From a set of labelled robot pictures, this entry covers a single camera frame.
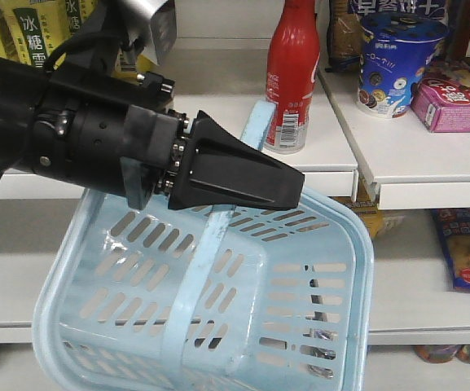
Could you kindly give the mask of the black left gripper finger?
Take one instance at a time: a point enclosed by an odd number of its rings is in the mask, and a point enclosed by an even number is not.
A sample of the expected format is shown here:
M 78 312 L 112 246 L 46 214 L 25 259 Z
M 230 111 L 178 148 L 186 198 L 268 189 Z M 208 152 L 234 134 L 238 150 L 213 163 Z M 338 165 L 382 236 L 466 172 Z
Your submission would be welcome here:
M 168 208 L 232 204 L 269 210 L 299 205 L 305 176 L 261 151 L 273 114 L 257 109 L 236 138 L 200 110 L 191 127 Z

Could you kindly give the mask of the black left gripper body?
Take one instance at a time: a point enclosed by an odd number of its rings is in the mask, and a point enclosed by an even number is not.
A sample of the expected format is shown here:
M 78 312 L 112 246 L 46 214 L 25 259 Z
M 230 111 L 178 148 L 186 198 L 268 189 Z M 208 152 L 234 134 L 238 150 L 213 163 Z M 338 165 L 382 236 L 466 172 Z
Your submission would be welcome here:
M 190 142 L 186 116 L 168 107 L 173 87 L 152 72 L 137 86 L 108 77 L 55 81 L 34 118 L 30 169 L 124 197 L 133 209 L 154 194 L 172 196 Z

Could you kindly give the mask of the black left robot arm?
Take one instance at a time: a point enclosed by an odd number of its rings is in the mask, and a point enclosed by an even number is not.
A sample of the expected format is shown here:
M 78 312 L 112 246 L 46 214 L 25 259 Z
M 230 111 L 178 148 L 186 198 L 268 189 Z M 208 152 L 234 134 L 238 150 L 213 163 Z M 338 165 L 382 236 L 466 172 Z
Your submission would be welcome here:
M 0 172 L 14 168 L 170 209 L 298 206 L 304 175 L 238 140 L 205 112 L 172 109 L 173 82 L 134 85 L 75 65 L 53 73 L 0 58 Z

